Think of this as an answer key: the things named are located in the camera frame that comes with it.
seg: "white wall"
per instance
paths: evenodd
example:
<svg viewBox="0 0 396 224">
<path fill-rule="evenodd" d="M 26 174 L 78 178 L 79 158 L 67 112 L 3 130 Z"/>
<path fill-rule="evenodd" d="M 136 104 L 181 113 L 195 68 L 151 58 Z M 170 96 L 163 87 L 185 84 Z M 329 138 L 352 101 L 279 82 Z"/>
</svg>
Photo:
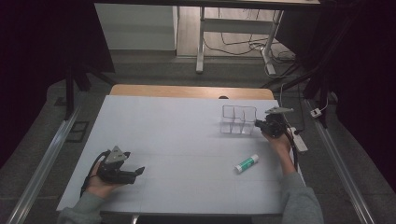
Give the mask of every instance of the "white wall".
<svg viewBox="0 0 396 224">
<path fill-rule="evenodd" d="M 117 4 L 95 7 L 109 49 L 176 49 L 176 7 Z"/>
</svg>

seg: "white tabletop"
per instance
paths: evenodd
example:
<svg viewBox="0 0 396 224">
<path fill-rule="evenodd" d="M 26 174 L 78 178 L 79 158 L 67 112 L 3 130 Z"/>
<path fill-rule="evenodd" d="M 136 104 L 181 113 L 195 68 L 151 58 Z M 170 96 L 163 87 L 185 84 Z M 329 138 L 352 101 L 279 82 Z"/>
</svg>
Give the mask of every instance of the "white tabletop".
<svg viewBox="0 0 396 224">
<path fill-rule="evenodd" d="M 57 210 L 72 207 L 94 159 L 118 146 L 131 157 L 121 170 L 145 172 L 116 189 L 102 211 L 170 215 L 279 214 L 279 160 L 260 129 L 221 133 L 223 105 L 255 106 L 257 119 L 275 100 L 107 96 Z M 244 173 L 234 167 L 257 154 Z"/>
</svg>

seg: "mesh organizer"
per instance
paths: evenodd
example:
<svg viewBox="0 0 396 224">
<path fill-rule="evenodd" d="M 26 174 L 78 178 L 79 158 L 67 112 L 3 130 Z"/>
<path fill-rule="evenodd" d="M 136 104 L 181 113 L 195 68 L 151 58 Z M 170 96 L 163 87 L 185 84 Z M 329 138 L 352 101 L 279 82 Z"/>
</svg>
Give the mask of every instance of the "mesh organizer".
<svg viewBox="0 0 396 224">
<path fill-rule="evenodd" d="M 220 131 L 222 133 L 251 134 L 256 120 L 257 108 L 254 106 L 224 105 Z"/>
</svg>

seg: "power adapter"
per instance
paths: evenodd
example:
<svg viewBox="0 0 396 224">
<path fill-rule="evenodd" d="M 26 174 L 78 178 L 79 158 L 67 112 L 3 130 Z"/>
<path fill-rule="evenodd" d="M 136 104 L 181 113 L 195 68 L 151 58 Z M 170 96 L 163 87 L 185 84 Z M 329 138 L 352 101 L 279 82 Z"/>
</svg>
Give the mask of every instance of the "power adapter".
<svg viewBox="0 0 396 224">
<path fill-rule="evenodd" d="M 320 110 L 318 109 L 318 108 L 316 108 L 316 109 L 314 109 L 314 110 L 311 110 L 311 116 L 313 117 L 313 118 L 317 118 L 317 117 L 319 117 L 321 115 L 321 112 L 320 112 Z"/>
</svg>

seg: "gray sleeve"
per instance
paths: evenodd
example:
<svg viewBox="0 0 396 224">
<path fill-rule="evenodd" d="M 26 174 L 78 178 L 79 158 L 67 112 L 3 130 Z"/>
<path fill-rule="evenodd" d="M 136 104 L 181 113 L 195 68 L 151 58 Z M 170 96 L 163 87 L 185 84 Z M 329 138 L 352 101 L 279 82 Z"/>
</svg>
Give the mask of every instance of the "gray sleeve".
<svg viewBox="0 0 396 224">
<path fill-rule="evenodd" d="M 57 224 L 97 224 L 101 223 L 100 207 L 105 200 L 84 192 L 73 208 L 66 207 L 58 217 Z"/>
<path fill-rule="evenodd" d="M 298 173 L 285 175 L 281 183 L 282 223 L 324 223 L 320 204 L 314 191 L 305 186 Z"/>
</svg>

